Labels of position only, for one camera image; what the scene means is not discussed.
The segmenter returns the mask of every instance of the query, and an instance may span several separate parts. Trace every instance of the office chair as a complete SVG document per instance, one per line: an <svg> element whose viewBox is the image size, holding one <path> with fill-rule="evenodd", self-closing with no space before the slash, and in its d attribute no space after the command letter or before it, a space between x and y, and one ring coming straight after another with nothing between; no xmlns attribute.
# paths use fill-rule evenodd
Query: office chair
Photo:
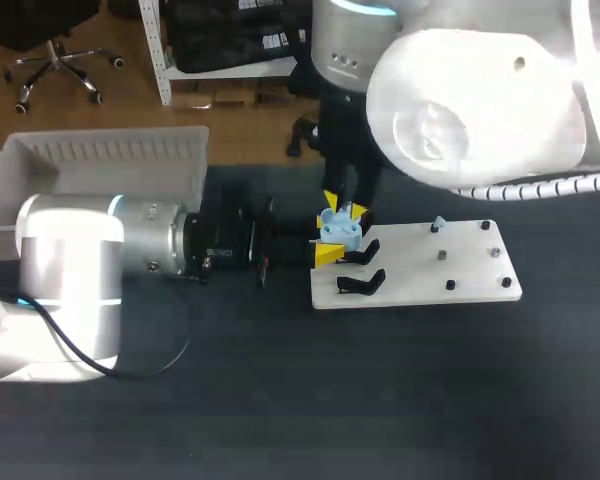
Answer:
<svg viewBox="0 0 600 480"><path fill-rule="evenodd" d="M21 58L4 71L7 83L13 80L13 71L24 66L38 66L38 70L20 88L16 112L29 111L29 96L35 84L44 76L62 70L77 79L87 90L91 103L102 103L102 95L95 83L82 70L71 64L74 59L102 56L116 68L124 66L124 59L109 50L93 50L67 54L60 36L69 36L71 29L95 16L100 0L0 0L0 45L26 52L46 44L47 56Z"/></svg>

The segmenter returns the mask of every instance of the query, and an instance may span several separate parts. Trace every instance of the gray plastic bin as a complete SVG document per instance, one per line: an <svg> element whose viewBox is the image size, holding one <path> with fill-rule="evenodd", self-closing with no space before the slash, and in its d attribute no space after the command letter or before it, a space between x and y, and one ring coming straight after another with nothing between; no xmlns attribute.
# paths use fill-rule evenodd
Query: gray plastic bin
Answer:
<svg viewBox="0 0 600 480"><path fill-rule="evenodd" d="M18 211L36 193L134 195L200 208L207 127L15 133L0 151L0 260L18 259Z"/></svg>

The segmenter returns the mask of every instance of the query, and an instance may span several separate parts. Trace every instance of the black bracket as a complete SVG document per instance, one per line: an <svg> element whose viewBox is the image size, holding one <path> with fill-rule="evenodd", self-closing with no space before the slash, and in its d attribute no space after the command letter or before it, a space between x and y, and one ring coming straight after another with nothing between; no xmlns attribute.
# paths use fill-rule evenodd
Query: black bracket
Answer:
<svg viewBox="0 0 600 480"><path fill-rule="evenodd" d="M376 239L369 244L364 252L347 252L337 263L354 263L356 265L369 265L371 260L380 251L380 240Z"/></svg>
<svg viewBox="0 0 600 480"><path fill-rule="evenodd" d="M368 282L350 277L338 277L337 285L340 293L357 293L371 297L375 295L386 279L387 274L384 269L381 269Z"/></svg>

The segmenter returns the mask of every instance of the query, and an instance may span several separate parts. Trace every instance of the metal shelf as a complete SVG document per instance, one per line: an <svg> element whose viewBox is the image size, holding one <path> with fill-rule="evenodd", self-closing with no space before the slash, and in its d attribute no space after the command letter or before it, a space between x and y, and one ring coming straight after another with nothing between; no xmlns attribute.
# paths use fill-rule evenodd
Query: metal shelf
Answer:
<svg viewBox="0 0 600 480"><path fill-rule="evenodd" d="M295 59L290 57L214 72L193 74L181 72L174 65L171 65L171 61L162 45L160 0L138 0L138 2L142 13L142 23L147 35L153 70L160 91L160 99L165 106L171 105L171 81L173 80L286 77L291 74L296 66Z"/></svg>
<svg viewBox="0 0 600 480"><path fill-rule="evenodd" d="M227 68L214 72L184 73L175 65L166 70L169 80L205 80L215 78L261 78L261 77L288 77L296 66L293 57L280 58L269 62L253 63L242 67Z"/></svg>

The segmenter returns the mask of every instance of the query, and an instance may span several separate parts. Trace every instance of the white shelf post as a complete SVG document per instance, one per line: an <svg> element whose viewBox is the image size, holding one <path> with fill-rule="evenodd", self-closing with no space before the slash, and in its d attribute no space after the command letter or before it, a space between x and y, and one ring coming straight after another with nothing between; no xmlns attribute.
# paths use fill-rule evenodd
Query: white shelf post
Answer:
<svg viewBox="0 0 600 480"><path fill-rule="evenodd" d="M160 0L138 0L142 12L142 23L147 35L147 44L156 74L156 82L160 91L162 105L171 105L171 82L167 78L168 58L162 47L160 32Z"/></svg>

